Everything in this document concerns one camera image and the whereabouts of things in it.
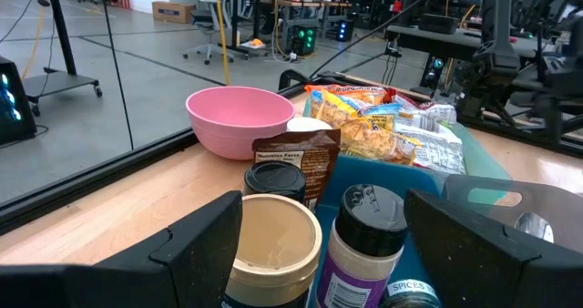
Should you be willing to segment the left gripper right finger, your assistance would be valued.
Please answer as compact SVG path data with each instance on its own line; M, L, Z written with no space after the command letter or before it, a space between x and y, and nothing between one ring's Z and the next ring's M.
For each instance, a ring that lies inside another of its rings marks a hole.
M583 308L583 254L421 190L404 214L445 308Z

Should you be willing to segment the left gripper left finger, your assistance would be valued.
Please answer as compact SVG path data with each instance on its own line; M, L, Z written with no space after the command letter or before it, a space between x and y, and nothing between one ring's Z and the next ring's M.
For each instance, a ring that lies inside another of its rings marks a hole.
M228 191L94 265L0 266L0 308L218 308L241 221Z

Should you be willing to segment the silver spoon teal handle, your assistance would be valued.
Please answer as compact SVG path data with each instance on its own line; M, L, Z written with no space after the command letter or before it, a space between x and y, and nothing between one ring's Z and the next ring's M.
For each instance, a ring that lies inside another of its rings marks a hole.
M544 241L554 242L554 233L550 223L534 212L522 213L515 228Z

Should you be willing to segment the green herb spice jar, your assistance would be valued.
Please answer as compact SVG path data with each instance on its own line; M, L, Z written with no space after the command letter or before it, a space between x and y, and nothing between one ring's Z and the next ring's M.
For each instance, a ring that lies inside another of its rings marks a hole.
M430 284L403 279L386 286L379 308L442 308L442 304Z

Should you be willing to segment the tan lid spice jar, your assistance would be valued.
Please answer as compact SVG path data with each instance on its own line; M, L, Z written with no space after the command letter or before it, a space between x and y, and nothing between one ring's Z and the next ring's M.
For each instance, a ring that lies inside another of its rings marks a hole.
M308 308L322 249L322 227L296 200L242 198L236 257L220 308Z

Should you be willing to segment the purple label spice jar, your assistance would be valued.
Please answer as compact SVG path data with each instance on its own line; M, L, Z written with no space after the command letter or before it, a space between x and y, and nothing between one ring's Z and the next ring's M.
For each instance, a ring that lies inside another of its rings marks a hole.
M404 200L373 184L342 195L315 292L317 308L377 308L404 251Z

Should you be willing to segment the black lid amber jar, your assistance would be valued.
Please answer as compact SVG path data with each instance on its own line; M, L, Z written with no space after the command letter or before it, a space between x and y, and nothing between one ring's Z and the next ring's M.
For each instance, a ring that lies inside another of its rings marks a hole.
M306 179L303 172L289 162L257 162L244 174L244 195L276 194L304 203Z

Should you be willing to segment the white red ramen packet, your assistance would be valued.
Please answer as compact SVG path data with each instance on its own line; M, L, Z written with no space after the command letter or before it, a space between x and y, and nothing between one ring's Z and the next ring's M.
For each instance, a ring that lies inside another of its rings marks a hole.
M457 122L456 110L453 106L439 103L417 104L409 97L397 93L393 96L393 102L400 105L401 110L409 115L421 115L433 118L438 122L454 125Z

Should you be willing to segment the brown foil pouch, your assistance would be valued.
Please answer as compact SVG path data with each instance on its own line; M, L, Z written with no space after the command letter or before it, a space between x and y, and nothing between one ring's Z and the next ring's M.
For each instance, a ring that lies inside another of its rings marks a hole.
M315 212L340 153L341 131L321 129L284 132L252 143L253 162L283 161L296 166L305 178L300 202Z

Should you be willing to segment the white lid spice jar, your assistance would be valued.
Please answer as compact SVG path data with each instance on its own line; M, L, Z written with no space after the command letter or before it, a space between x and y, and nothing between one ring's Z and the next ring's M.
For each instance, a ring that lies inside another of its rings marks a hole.
M330 130L332 127L317 118L297 117L292 118L286 124L287 132L310 132L317 130Z

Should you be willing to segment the orange ramen packet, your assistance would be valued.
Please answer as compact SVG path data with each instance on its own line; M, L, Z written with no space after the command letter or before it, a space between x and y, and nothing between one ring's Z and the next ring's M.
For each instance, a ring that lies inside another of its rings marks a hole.
M396 90L390 87L341 86L337 84L306 85L304 89L309 93L326 90L336 96L357 99L371 105L391 102L396 94Z

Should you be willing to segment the light green plastic bin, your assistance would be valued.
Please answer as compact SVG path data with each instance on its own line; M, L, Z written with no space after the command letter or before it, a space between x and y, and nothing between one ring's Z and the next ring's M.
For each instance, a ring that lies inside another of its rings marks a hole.
M444 186L445 177L449 175L477 176L501 180L509 178L508 173L487 154L480 143L461 125L449 125L445 122L438 122L433 118L409 115L402 110L400 110L394 125L392 131L394 133L397 133L397 124L433 132L438 131L439 125L449 128L462 140L466 174L450 174L416 167L414 163L412 165L403 165L342 154L340 165L336 168L336 174L332 177L332 184L345 189L358 181L370 181L403 195L409 188L438 193Z

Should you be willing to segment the blue plastic bin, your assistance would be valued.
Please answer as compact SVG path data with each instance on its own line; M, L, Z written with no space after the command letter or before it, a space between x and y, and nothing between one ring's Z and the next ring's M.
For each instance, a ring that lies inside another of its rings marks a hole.
M438 187L402 165L341 157L316 208L322 254L310 308L441 308L404 216L405 194Z

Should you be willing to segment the pink bowl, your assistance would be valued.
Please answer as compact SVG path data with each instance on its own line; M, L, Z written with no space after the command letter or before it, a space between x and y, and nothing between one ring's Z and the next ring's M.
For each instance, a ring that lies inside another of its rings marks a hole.
M296 108L288 98L255 87L209 87L186 99L199 143L225 159L250 160L252 142L286 130Z

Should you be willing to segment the black computer blue light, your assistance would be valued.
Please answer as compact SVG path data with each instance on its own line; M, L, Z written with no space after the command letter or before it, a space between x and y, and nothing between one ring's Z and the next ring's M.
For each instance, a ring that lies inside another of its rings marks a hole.
M424 64L420 86L432 90L437 89L441 82L442 75L449 67L449 63L450 58L429 54Z

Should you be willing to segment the black wheeled stand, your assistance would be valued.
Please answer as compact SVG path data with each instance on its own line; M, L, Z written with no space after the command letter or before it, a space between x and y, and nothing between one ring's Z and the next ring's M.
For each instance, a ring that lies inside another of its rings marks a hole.
M53 28L59 39L61 51L66 65L65 71L53 69L50 64L53 57L53 42L55 37L51 36L49 44L49 62L44 68L44 74L35 77L26 77L23 80L24 90L31 111L35 117L40 116L40 98L65 92L78 87L91 86L98 98L103 93L97 79L81 76L77 73L73 51L70 45L66 22L61 8L60 0L47 0L52 9Z

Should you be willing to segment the black workbench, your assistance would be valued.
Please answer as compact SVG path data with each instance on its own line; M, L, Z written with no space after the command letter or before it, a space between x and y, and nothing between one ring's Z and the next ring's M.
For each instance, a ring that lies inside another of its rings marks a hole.
M487 16L480 32L460 28L452 35L444 35L420 30L418 26L388 26L386 33L405 48L440 57L488 63L494 68L517 69L521 58L536 56L537 41L521 37L513 41L510 25L501 24L506 20L506 16Z

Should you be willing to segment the black computer tower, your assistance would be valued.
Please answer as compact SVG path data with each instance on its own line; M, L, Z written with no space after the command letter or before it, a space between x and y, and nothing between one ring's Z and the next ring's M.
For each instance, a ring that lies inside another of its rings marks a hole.
M31 139L36 123L14 62L0 56L0 145Z

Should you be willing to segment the grey office chair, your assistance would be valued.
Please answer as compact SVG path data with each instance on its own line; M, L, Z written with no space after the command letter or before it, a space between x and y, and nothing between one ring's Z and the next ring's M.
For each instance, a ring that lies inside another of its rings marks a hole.
M193 53L199 55L201 52L205 52L205 65L210 63L214 54L221 54L227 58L229 63L232 63L234 61L233 54L228 53L226 49L222 49L221 44L213 42L213 36L220 32L221 26L231 30L229 13L225 10L224 6L218 7L217 0L199 0L199 2L203 3L207 8L192 10L190 13L191 23L208 38L208 42L204 45L185 50L182 53L182 57L187 59Z

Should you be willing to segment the black box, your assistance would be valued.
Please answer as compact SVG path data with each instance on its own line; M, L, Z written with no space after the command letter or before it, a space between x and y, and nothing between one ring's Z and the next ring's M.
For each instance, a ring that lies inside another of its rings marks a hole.
M423 14L418 28L423 31L452 35L459 26L459 19L445 15Z

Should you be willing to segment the cardboard box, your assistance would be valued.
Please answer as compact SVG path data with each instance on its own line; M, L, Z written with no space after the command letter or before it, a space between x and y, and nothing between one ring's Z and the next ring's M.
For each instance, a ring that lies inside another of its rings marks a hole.
M152 3L153 18L158 21L189 24L191 12L195 5L154 1Z

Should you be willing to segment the computer tower green lights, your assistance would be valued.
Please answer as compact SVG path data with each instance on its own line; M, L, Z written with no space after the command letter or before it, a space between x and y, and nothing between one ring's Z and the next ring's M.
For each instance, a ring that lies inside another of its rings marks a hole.
M294 26L291 30L290 49L297 56L309 56L314 52L317 27Z

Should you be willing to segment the computer tower blue lights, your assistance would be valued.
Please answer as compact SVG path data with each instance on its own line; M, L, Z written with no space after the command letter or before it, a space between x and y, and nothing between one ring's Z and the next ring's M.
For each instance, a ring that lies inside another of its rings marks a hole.
M338 22L335 39L339 42L350 42L353 38L354 21L342 20Z

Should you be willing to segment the wooden top desk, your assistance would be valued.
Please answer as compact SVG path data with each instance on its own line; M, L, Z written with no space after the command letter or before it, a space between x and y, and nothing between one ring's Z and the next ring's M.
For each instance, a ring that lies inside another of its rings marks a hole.
M242 53L245 59L249 58L252 49L263 49L263 46L248 46L249 42L240 44L238 42L238 22L239 1L233 0L231 8L231 45L228 49ZM327 26L332 22L339 22L346 18L348 9L352 6L348 2L329 2L322 0L251 0L256 8L253 17L253 39L259 35L259 8L261 4L271 4L274 15L274 29L272 30L271 49L273 53L280 53L283 56L289 56L291 53L290 43L292 28L294 26L313 26L317 27L317 36L323 37L327 32ZM293 18L293 9L316 8L322 10L322 18Z

